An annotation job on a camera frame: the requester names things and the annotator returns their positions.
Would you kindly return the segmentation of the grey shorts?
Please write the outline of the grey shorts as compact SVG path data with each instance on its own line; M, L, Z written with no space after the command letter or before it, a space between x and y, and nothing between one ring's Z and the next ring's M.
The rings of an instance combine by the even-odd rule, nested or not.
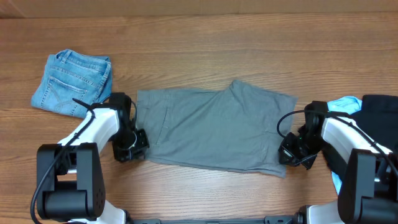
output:
M139 90L137 126L149 139L149 161L284 178L278 148L292 119L280 119L296 103L239 80L219 91Z

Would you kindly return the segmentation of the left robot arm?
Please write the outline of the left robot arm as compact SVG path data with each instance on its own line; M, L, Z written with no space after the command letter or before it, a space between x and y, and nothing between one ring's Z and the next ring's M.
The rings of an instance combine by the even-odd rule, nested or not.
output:
M69 136L37 151L37 187L30 203L34 223L132 223L130 214L106 199L100 153L112 143L118 162L143 159L149 141L130 112L136 104L125 93L88 105L86 118Z

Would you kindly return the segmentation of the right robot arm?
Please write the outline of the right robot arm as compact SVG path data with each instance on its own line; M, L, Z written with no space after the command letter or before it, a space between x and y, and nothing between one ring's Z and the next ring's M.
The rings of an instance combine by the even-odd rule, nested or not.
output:
M378 144L347 113L313 101L298 135L284 135L279 163L310 169L322 151L343 176L337 200L305 205L290 223L397 223L397 155Z

